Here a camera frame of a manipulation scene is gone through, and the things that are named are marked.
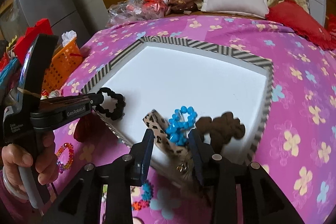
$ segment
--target hand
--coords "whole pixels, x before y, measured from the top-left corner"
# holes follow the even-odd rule
[[[55,135],[53,132],[48,132],[43,136],[43,145],[45,149],[36,159],[35,168],[39,173],[38,181],[42,185],[51,183],[58,178],[54,139]],[[33,164],[33,157],[25,149],[16,144],[10,144],[3,147],[1,155],[9,183],[14,189],[26,193],[18,166],[31,167]]]

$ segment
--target blue beaded item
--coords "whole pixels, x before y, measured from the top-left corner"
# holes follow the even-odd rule
[[[188,113],[187,122],[181,121],[182,114]],[[166,129],[166,134],[169,140],[178,146],[185,146],[187,141],[185,135],[181,131],[192,128],[195,124],[197,113],[193,107],[182,106],[181,109],[175,109],[172,118],[168,120],[169,127]]]

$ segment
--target gray handle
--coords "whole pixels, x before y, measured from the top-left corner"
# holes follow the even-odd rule
[[[20,172],[23,185],[26,189],[26,192],[27,192],[27,195],[29,197],[29,201],[32,207],[35,209],[42,209],[44,207],[44,203],[39,193],[39,190],[37,188],[38,186],[35,182],[35,178],[34,178],[35,176],[33,175],[31,168],[19,167],[19,172]]]

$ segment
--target brown fabric bow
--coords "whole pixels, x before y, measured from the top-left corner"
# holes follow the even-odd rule
[[[232,112],[225,112],[213,120],[211,117],[200,117],[195,126],[202,141],[206,133],[210,134],[210,145],[217,154],[221,153],[223,145],[228,144],[232,137],[239,140],[245,135],[245,126],[238,118],[233,118]]]

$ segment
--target black and white striped border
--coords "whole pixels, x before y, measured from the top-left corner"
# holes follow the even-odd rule
[[[265,104],[262,110],[262,116],[260,119],[260,123],[258,125],[258,129],[255,132],[254,140],[252,145],[248,151],[247,157],[245,159],[245,164],[248,165],[253,161],[253,156],[258,149],[260,140],[263,136],[263,132],[266,128],[266,122],[268,120],[268,115],[270,112],[271,105],[271,97],[272,97],[272,89],[273,89],[273,63],[270,60],[262,58],[260,56],[251,54],[249,52],[244,52],[240,50],[236,50],[230,47],[212,44],[199,40],[190,40],[185,38],[176,38],[176,37],[142,37],[135,41],[133,44],[125,48],[121,53],[116,55],[108,64],[106,64],[98,73],[96,73],[91,80],[82,88],[81,92],[83,94],[89,93],[90,90],[105,76],[109,73],[109,71],[113,68],[115,64],[117,64],[120,60],[124,59],[132,50],[141,45],[144,42],[158,42],[165,44],[173,44],[173,45],[181,45],[185,47],[198,48],[200,50],[216,52],[218,54],[223,54],[227,56],[231,56],[236,59],[243,60],[245,62],[251,63],[258,67],[264,68],[268,71],[268,83],[266,90],[266,98]],[[127,146],[132,146],[128,140],[123,139],[117,130],[112,126],[112,124],[106,123],[109,129],[125,143]]]

